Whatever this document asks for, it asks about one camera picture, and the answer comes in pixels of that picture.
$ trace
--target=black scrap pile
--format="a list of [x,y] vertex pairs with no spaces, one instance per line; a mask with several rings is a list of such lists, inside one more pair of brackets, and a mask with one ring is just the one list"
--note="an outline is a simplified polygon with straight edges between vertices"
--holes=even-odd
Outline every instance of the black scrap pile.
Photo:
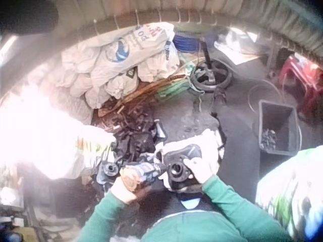
[[114,162],[101,162],[96,181],[107,190],[115,181],[121,167],[141,162],[153,163],[155,145],[166,140],[159,120],[154,120],[149,105],[124,107],[113,116],[96,122],[97,127],[113,133],[117,139],[113,147]]
[[276,149],[276,133],[273,130],[266,129],[261,134],[261,149],[275,150]]

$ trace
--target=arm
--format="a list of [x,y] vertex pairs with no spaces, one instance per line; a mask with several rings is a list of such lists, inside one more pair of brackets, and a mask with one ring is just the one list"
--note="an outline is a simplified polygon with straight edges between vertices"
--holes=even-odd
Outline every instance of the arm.
[[116,198],[111,191],[95,207],[94,213],[86,222],[78,242],[110,241],[113,222],[126,204]]
[[202,190],[248,241],[293,241],[277,221],[241,198],[217,176],[211,176]]

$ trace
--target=red chair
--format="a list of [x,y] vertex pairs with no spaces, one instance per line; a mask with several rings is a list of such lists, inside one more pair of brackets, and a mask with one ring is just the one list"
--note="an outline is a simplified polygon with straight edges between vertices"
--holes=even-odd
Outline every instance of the red chair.
[[316,64],[295,54],[285,61],[279,75],[279,83],[284,88],[293,78],[298,79],[305,90],[297,111],[303,113],[306,119],[310,119],[316,115],[317,103],[323,93],[323,71]]

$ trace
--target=power drill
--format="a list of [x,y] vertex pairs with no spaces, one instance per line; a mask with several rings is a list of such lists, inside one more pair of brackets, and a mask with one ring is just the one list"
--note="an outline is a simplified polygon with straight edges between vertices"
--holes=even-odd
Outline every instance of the power drill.
[[121,179],[130,192],[153,184],[157,178],[166,172],[167,166],[162,163],[150,164],[143,162],[138,165],[127,165],[120,170]]

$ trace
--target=person's left hand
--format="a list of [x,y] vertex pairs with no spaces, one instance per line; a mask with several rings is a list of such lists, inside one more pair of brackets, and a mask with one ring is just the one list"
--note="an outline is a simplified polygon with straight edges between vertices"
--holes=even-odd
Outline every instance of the person's left hand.
[[151,187],[146,187],[139,190],[136,193],[132,193],[127,190],[127,188],[123,184],[121,177],[118,177],[113,186],[111,187],[111,192],[116,198],[118,198],[122,202],[130,204],[131,202],[137,199],[143,198],[150,191],[150,189]]

